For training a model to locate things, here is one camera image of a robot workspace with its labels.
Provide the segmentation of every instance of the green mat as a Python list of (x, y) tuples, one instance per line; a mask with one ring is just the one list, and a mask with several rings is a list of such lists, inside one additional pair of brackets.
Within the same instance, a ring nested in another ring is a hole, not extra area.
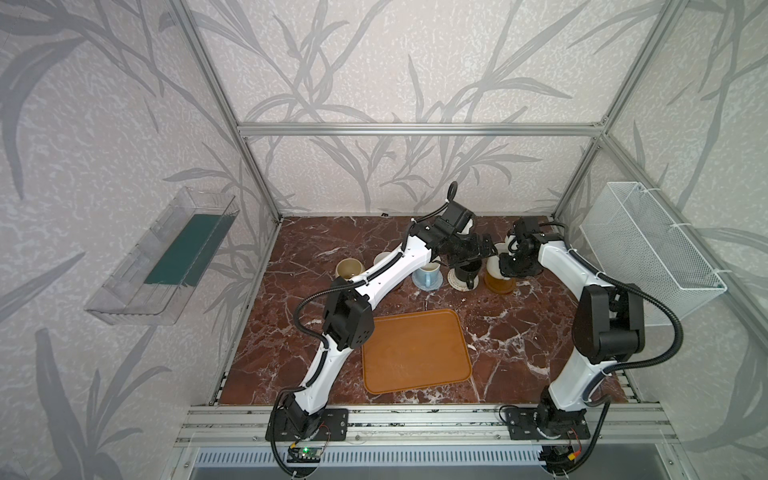
[(234, 221), (234, 215), (193, 215), (144, 283), (197, 286)]

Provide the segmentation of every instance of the red marble table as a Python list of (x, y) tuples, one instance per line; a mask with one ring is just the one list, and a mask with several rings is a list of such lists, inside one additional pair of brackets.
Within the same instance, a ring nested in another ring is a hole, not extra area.
[[(489, 232), (500, 241), (515, 218), (479, 217), (475, 231)], [(302, 298), (330, 285), (341, 259), (359, 259), (367, 268), (376, 254), (396, 248), (408, 221), (405, 217), (286, 218), (220, 403), (271, 404), (282, 388), (298, 385), (317, 344), (293, 326), (293, 309)], [(447, 275), (446, 268), (442, 273)], [(308, 305), (304, 324), (321, 330), (323, 306), (323, 298)], [(520, 279), (517, 290), (505, 296), (490, 292), (482, 281), (470, 293), (454, 290), (447, 280), (440, 289), (423, 292), (408, 278), (379, 304), (375, 314), (455, 310), (464, 327), (472, 376), (451, 385), (372, 395), (363, 386), (362, 359), (356, 350), (342, 368), (329, 401), (537, 403), (542, 389), (558, 377), (571, 355), (576, 306), (576, 299), (548, 270)], [(626, 401), (616, 379), (607, 379), (601, 388)]]

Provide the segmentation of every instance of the transparent container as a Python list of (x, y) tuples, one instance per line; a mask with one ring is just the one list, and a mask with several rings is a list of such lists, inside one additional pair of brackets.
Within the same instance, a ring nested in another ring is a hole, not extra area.
[[(638, 182), (608, 182), (581, 231), (607, 275), (637, 284), (680, 318), (726, 291), (680, 224)], [(645, 324), (670, 323), (646, 302)]]
[(183, 187), (85, 310), (110, 325), (173, 325), (240, 208), (232, 194)]

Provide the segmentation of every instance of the orange tray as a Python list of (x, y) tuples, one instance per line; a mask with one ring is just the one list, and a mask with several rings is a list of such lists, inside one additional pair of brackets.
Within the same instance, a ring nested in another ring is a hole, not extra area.
[(458, 314), (451, 309), (381, 316), (362, 346), (362, 378), (374, 395), (463, 382), (472, 374)]

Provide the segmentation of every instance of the black mounting plate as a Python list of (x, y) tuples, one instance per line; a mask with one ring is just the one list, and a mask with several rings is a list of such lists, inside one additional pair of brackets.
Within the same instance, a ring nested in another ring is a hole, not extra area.
[[(549, 440), (536, 428), (535, 413), (535, 407), (517, 407), (504, 411), (505, 417), (511, 423), (511, 425), (507, 426), (510, 440)], [(577, 423), (573, 426), (573, 429), (576, 431), (578, 438), (582, 440), (590, 438), (589, 427), (586, 423)], [(560, 439), (568, 439), (568, 436), (564, 435)]]
[[(325, 442), (330, 435), (331, 442), (343, 442), (346, 440), (347, 420), (349, 420), (348, 409), (325, 409), (320, 414), (320, 424), (325, 424), (328, 429), (322, 427), (311, 439), (318, 442)], [(275, 442), (292, 442), (297, 440), (296, 431), (288, 420), (285, 409), (279, 409), (275, 412)], [(272, 431), (267, 429), (266, 440), (272, 440)]]

